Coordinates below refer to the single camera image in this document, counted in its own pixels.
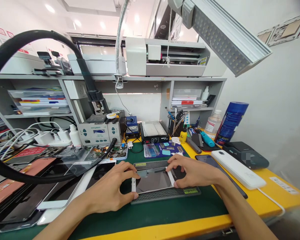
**circuit board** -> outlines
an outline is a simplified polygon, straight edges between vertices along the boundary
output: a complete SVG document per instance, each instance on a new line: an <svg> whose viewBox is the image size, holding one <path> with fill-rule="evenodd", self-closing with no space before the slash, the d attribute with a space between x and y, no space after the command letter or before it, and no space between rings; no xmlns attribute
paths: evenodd
<svg viewBox="0 0 300 240"><path fill-rule="evenodd" d="M90 151L90 154L85 159L85 161L96 160L96 158L102 156L108 148L109 146L105 146L105 145L94 146ZM124 144L124 146L122 146L122 144L120 144L120 145L115 145L113 149L108 153L108 155L104 157L104 159L120 158L120 157L125 157L126 155L127 155L127 145Z"/></svg>

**plastic bottle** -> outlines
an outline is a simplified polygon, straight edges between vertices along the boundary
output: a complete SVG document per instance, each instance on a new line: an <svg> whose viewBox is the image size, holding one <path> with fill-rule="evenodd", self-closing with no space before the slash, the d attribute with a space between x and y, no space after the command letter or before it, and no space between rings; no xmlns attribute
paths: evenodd
<svg viewBox="0 0 300 240"><path fill-rule="evenodd" d="M180 143L186 143L187 140L187 127L184 127L183 130L180 133Z"/></svg>
<svg viewBox="0 0 300 240"><path fill-rule="evenodd" d="M69 135L70 135L70 139L72 141L73 146L75 146L75 147L82 146L79 132L76 129L76 126L73 124L70 125L70 134Z"/></svg>
<svg viewBox="0 0 300 240"><path fill-rule="evenodd" d="M201 100L207 100L209 96L209 86L206 86L205 90L202 92Z"/></svg>
<svg viewBox="0 0 300 240"><path fill-rule="evenodd" d="M221 124L221 110L215 110L214 114L208 118L206 127L204 128L205 134L212 140L215 139L218 129Z"/></svg>
<svg viewBox="0 0 300 240"><path fill-rule="evenodd" d="M249 104L243 102L230 102L217 132L215 143L222 146L230 142Z"/></svg>

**workbench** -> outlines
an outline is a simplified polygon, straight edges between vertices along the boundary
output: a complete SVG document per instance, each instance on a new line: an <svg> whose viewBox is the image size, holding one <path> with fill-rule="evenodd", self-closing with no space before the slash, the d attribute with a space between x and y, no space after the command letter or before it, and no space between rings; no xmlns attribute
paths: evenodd
<svg viewBox="0 0 300 240"><path fill-rule="evenodd" d="M138 151L141 144L134 143L134 151ZM182 145L187 155L195 159L195 151L187 144ZM143 152L135 154L129 152L127 161L132 163L157 161L161 159L145 159ZM286 211L300 207L300 190L272 173L268 169L254 170L262 177L267 185L262 190L271 198L281 204ZM270 177L280 180L293 187L299 193L290 194L280 187ZM236 179L237 184L248 195L248 203L264 219L274 219L280 215L281 209L265 197L258 190L248 190ZM117 212L92 214L87 216L76 228L69 239L89 238L97 239L173 239L187 238L203 234L227 231L232 226L232 221L222 200L217 195L213 186L200 188L200 196L185 197L138 205L128 204ZM35 226L28 229L0 234L3 239L32 239L45 226Z"/></svg>

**yellow bottle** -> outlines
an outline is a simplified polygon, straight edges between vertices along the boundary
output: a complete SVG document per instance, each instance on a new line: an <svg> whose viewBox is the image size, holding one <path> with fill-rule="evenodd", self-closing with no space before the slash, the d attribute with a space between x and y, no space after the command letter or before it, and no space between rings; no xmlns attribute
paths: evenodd
<svg viewBox="0 0 300 240"><path fill-rule="evenodd" d="M184 127L183 128L183 130L181 131L181 133L180 133L180 137L179 137L179 139L180 139L180 143L186 143L186 139L187 139L187 127Z"/></svg>

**red label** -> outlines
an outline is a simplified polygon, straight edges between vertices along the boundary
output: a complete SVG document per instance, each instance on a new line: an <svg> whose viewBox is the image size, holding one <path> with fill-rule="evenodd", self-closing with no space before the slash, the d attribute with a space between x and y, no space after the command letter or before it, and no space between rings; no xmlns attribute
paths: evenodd
<svg viewBox="0 0 300 240"><path fill-rule="evenodd" d="M184 105L184 104L193 104L193 101L181 101L181 105Z"/></svg>
<svg viewBox="0 0 300 240"><path fill-rule="evenodd" d="M24 53L29 54L29 52L28 52L27 50L19 49L18 51L19 51L19 52L24 52Z"/></svg>
<svg viewBox="0 0 300 240"><path fill-rule="evenodd" d="M29 156L29 155L33 155L33 154L39 154L39 153L42 153L44 150L45 150L45 148L41 148L41 147L27 148L27 149L23 150L21 153L19 153L18 155L16 155L15 158Z"/></svg>

